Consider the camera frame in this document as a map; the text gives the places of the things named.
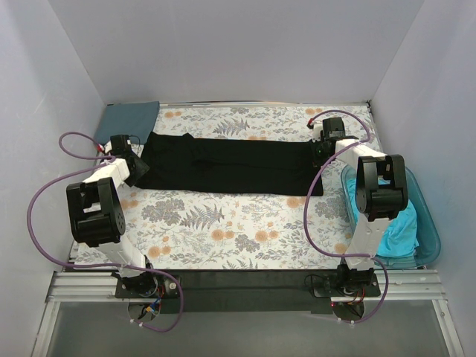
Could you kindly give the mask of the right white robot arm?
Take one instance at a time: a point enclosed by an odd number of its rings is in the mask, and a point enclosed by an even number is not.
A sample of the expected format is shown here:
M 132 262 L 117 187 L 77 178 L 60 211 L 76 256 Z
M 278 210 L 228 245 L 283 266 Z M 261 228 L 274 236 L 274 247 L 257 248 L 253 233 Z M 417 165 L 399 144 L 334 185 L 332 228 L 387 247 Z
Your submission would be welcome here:
M 354 202 L 358 221 L 351 243 L 336 269 L 335 285 L 355 291 L 373 283 L 374 257 L 390 223 L 408 206 L 405 161 L 369 148 L 347 135 L 340 117 L 320 124 L 309 120 L 315 157 L 338 159 L 356 171 Z

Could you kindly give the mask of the black t-shirt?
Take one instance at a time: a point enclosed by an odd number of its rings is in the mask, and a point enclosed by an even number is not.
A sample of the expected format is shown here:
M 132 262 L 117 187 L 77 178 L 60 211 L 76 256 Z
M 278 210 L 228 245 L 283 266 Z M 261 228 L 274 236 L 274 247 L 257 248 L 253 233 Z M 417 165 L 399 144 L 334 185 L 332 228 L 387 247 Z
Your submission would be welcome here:
M 204 193 L 322 196 L 320 166 L 309 142 L 194 138 L 151 133 L 137 187 Z

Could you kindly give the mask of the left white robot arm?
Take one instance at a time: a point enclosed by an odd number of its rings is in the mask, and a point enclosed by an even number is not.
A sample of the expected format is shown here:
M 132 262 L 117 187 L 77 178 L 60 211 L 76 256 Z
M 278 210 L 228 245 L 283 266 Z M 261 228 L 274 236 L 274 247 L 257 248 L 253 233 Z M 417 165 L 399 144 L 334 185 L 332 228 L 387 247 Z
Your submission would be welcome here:
M 157 280 L 148 271 L 131 268 L 150 268 L 151 264 L 124 236 L 126 219 L 117 193 L 122 184 L 134 186 L 149 171 L 149 166 L 133 152 L 128 135 L 113 135 L 104 152 L 115 160 L 66 188 L 71 232 L 76 242 L 97 249 L 111 263 L 119 265 L 115 277 L 126 289 L 150 295 L 157 287 Z

